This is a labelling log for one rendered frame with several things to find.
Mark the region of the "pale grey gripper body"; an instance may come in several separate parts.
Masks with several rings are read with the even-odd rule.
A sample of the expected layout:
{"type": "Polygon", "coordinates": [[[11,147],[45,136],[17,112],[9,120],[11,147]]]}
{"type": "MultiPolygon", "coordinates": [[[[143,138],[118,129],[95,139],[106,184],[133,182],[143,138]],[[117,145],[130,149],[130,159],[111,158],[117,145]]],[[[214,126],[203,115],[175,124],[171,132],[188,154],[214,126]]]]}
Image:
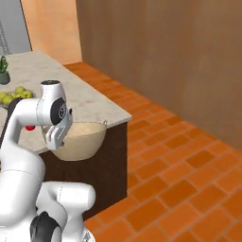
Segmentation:
{"type": "Polygon", "coordinates": [[[68,109],[66,115],[58,125],[49,128],[45,135],[45,141],[49,150],[58,149],[73,124],[72,110],[68,109]]]}

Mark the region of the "beige woven basket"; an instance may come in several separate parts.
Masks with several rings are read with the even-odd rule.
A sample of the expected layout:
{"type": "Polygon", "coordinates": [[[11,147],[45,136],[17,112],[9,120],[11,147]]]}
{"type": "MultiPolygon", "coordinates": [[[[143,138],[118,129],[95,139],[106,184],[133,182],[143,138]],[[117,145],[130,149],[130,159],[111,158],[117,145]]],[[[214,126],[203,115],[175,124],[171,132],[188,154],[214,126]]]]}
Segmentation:
{"type": "MultiPolygon", "coordinates": [[[[42,127],[45,135],[50,127],[42,127]]],[[[80,161],[93,157],[102,146],[107,130],[107,121],[73,122],[62,145],[51,150],[56,157],[63,161],[80,161]]]]}

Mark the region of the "dark brown counter cabinet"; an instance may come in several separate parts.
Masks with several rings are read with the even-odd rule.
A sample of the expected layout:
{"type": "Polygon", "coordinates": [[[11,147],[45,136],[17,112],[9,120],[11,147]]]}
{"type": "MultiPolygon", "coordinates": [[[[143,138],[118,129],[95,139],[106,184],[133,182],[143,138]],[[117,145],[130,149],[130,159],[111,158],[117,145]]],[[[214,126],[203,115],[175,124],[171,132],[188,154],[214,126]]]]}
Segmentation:
{"type": "Polygon", "coordinates": [[[41,154],[46,182],[83,182],[96,193],[95,205],[83,214],[87,220],[124,199],[128,193],[128,124],[107,129],[106,137],[94,157],[65,162],[51,151],[41,154]]]}

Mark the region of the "green plant in grey pot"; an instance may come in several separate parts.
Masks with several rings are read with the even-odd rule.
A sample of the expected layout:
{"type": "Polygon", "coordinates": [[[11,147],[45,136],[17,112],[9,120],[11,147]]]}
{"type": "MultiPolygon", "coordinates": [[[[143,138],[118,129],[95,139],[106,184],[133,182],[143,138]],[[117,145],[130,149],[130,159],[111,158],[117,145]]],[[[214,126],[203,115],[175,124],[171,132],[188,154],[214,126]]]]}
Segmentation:
{"type": "Polygon", "coordinates": [[[10,76],[8,72],[8,62],[5,56],[0,58],[0,84],[7,85],[10,82],[10,76]]]}

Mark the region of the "grey fridge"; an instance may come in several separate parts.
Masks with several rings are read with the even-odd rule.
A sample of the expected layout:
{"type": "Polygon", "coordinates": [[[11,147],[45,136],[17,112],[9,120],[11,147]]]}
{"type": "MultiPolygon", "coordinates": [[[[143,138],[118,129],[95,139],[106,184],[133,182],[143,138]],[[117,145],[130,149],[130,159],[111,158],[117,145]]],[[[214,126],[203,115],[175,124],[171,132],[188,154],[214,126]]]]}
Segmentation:
{"type": "Polygon", "coordinates": [[[21,0],[0,0],[0,56],[31,50],[21,0]]]}

